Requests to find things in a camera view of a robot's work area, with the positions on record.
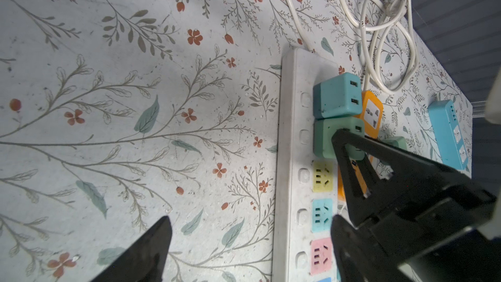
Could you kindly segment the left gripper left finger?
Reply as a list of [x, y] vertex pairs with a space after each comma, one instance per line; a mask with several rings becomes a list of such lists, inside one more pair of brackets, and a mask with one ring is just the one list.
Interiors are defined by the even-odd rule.
[[172, 241], [170, 218], [161, 217], [94, 281], [162, 281]]

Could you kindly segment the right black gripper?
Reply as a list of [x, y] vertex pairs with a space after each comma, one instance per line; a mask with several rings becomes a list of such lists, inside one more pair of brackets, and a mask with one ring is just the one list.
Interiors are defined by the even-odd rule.
[[495, 215], [496, 196], [462, 172], [409, 151], [396, 149], [403, 158], [383, 165], [385, 143], [346, 129], [331, 143], [350, 221], [355, 227], [367, 222], [368, 281], [409, 281], [403, 264], [423, 281], [500, 280], [500, 238], [480, 231]]

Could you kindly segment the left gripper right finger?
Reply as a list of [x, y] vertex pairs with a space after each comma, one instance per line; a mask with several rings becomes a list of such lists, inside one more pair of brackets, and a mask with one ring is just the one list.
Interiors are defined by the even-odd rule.
[[331, 241], [342, 281], [403, 280], [403, 273], [340, 215], [332, 218]]

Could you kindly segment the teal plug adapter front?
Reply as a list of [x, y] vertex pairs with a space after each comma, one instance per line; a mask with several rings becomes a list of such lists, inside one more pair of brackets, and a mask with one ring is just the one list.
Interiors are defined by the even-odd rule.
[[361, 80], [357, 75], [344, 73], [313, 87], [313, 114], [317, 120], [361, 113]]

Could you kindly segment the white multicolour power strip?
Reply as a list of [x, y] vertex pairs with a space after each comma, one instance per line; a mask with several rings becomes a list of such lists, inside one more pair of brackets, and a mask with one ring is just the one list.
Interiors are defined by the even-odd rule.
[[273, 234], [273, 281], [336, 281], [330, 221], [337, 167], [313, 153], [313, 87], [333, 76], [331, 61], [303, 49], [282, 59]]

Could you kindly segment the orange power strip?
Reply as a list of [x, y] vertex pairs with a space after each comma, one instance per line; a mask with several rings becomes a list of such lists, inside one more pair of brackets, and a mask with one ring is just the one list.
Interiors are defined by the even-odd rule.
[[[383, 105], [372, 91], [363, 91], [361, 94], [363, 112], [356, 117], [364, 121], [366, 136], [371, 138], [378, 138], [380, 126], [382, 123]], [[352, 166], [356, 173], [356, 177], [360, 184], [361, 190], [366, 193], [367, 185], [361, 175], [360, 169], [357, 167], [357, 163], [355, 161], [352, 161]], [[346, 202], [343, 181], [339, 167], [338, 175], [338, 200], [341, 202]]]

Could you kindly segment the blue power strip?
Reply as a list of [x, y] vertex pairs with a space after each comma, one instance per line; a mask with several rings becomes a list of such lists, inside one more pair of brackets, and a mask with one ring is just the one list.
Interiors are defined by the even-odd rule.
[[467, 149], [453, 102], [434, 101], [428, 112], [442, 162], [458, 171], [466, 170]]

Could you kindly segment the floral table mat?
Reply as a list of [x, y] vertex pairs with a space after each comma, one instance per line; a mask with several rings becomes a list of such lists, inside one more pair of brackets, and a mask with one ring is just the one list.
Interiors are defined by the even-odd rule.
[[1, 0], [1, 280], [271, 281], [284, 0]]

